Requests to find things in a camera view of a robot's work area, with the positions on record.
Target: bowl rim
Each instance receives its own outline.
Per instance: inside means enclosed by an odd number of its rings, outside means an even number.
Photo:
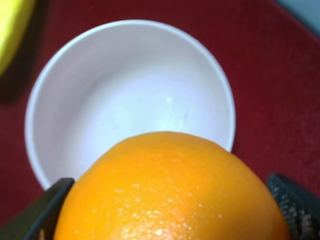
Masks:
[[[140,25],[140,26],[148,26],[148,27],[154,27],[161,29],[163,31],[167,31],[173,35],[178,36],[179,38],[182,38],[189,44],[191,44],[194,48],[196,48],[202,55],[204,55],[205,58],[208,59],[210,65],[212,68],[214,68],[217,72],[217,75],[219,77],[219,80],[222,84],[224,94],[227,98],[227,105],[230,111],[230,133],[228,136],[227,141],[227,147],[226,150],[231,152],[234,139],[235,139],[235,133],[236,133],[236,110],[235,110],[235,102],[233,98],[233,93],[230,87],[230,84],[228,82],[228,79],[216,60],[216,58],[212,55],[212,53],[197,39],[195,39],[193,36],[189,35],[188,33],[165,23],[152,21],[152,20],[142,20],[142,19],[129,19],[129,20],[120,20],[120,21],[114,21],[105,23],[99,26],[96,26],[94,28],[91,28],[80,35],[76,36],[72,40],[70,40],[68,43],[66,43],[63,47],[61,47],[47,62],[47,64],[44,66],[42,71],[40,72],[39,76],[37,77],[35,84],[32,88],[31,94],[29,96],[29,100],[26,107],[26,113],[25,113],[25,121],[24,121],[24,141],[26,146],[26,152],[28,156],[29,163],[31,165],[31,168],[33,170],[33,173],[35,177],[37,178],[38,182],[42,186],[44,190],[48,189],[51,184],[50,181],[47,179],[43,168],[40,164],[40,161],[38,159],[35,141],[34,141],[34,114],[35,114],[35,107],[37,104],[38,97],[41,93],[42,87],[46,81],[47,75],[50,73],[52,68],[55,66],[55,64],[60,60],[61,57],[75,44],[80,42],[82,39],[95,34],[99,31],[108,29],[108,28],[114,28],[124,25]]]

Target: yellow object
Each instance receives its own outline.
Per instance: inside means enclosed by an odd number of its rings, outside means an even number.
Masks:
[[[68,194],[54,240],[288,240],[258,177],[217,144],[183,133],[128,138]]]
[[[0,0],[0,76],[16,54],[34,6],[35,0]]]

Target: red tablecloth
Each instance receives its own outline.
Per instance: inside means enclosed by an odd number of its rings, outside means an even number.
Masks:
[[[41,193],[24,144],[24,115],[40,70],[65,43],[112,21],[147,19],[202,42],[235,100],[233,153],[266,180],[292,177],[320,195],[320,43],[271,0],[51,0],[23,95],[0,103],[0,224]]]

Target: red fabric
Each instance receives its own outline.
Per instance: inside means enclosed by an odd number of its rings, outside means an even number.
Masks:
[[[28,96],[52,55],[78,34],[124,19],[176,26],[224,69],[235,100],[233,153],[266,180],[279,172],[320,196],[320,43],[271,0],[52,0],[32,79],[0,103],[0,224],[41,193],[24,145]]]

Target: orange fruit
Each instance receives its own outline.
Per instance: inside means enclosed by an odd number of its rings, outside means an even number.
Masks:
[[[288,240],[272,195],[217,144],[175,132],[128,138],[72,187],[54,240]]]

